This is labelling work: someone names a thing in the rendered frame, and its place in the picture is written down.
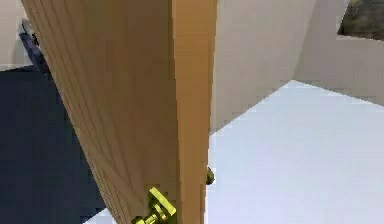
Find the light brown wooden door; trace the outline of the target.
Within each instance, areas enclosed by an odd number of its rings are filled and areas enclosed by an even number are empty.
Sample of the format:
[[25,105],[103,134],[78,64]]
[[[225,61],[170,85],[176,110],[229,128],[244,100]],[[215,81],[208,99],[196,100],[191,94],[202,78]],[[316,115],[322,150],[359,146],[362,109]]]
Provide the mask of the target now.
[[116,224],[205,224],[217,0],[21,0]]

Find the dark blue furniture piece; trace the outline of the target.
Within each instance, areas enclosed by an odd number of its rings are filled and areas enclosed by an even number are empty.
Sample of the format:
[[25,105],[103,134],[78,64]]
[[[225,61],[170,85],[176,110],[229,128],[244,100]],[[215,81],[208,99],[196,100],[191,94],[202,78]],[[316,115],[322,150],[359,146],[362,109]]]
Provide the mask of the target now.
[[19,37],[30,61],[40,73],[44,75],[49,74],[50,69],[48,63],[45,60],[36,33],[32,28],[31,21],[27,18],[23,18],[21,20],[21,28],[22,31],[19,33]]

